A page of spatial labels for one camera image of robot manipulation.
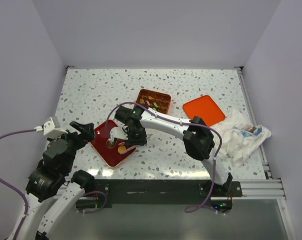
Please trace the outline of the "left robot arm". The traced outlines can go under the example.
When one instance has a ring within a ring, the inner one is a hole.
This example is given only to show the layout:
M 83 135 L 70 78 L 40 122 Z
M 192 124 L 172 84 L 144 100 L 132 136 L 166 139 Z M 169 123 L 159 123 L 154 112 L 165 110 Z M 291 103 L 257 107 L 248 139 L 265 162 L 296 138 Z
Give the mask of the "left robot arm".
M 56 117 L 35 127 L 49 141 L 36 169 L 30 174 L 20 211 L 10 240 L 48 240 L 56 225 L 82 196 L 94 192 L 94 177 L 79 170 L 73 174 L 66 190 L 54 201 L 58 190 L 72 170 L 76 152 L 95 139 L 94 124 L 70 123 L 76 131 L 63 130 Z

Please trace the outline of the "orange box lid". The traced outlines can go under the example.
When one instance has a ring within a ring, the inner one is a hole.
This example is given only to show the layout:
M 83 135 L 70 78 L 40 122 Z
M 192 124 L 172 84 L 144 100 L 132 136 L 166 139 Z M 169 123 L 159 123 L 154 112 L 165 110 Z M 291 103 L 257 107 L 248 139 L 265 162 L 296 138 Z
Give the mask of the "orange box lid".
M 226 116 L 209 95 L 204 95 L 183 104 L 187 117 L 193 119 L 200 117 L 204 123 L 211 127 L 225 120 Z

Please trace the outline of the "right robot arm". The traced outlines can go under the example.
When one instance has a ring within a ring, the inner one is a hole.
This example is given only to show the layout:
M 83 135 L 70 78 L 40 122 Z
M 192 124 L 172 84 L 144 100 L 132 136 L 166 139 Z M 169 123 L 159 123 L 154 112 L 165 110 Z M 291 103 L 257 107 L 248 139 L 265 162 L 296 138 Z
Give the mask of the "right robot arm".
M 210 175 L 216 195 L 223 197 L 231 191 L 233 177 L 218 160 L 222 137 L 200 117 L 173 117 L 137 103 L 134 108 L 127 108 L 123 104 L 118 106 L 115 119 L 124 126 L 109 130 L 108 140 L 111 143 L 123 140 L 127 146 L 144 146 L 147 143 L 147 129 L 172 135 L 183 142 L 189 157 L 202 163 Z

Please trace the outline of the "orange compartment cookie box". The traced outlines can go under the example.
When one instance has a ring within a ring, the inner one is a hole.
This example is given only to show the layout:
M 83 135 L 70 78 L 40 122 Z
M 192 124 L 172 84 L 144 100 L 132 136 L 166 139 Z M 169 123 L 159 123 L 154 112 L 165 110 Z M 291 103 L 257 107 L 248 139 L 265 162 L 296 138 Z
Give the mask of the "orange compartment cookie box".
M 156 92 L 148 89 L 141 89 L 136 100 L 138 104 L 140 104 L 140 99 L 143 99 L 145 101 L 145 103 L 141 105 L 150 107 L 153 110 L 156 110 L 163 114 L 168 114 L 169 112 L 169 107 L 171 103 L 171 96 L 169 94 Z

